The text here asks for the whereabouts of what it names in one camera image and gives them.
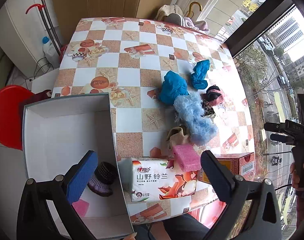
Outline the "person's right hand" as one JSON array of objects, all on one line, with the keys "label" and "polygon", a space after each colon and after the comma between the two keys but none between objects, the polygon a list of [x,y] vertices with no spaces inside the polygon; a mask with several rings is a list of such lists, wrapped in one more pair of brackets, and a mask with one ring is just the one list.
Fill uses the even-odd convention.
[{"label": "person's right hand", "polygon": [[299,183],[301,181],[301,176],[304,176],[304,172],[301,171],[300,174],[297,173],[296,163],[292,163],[290,166],[290,173],[292,174],[292,187],[295,188],[297,191],[304,191],[304,187],[300,187]]}]

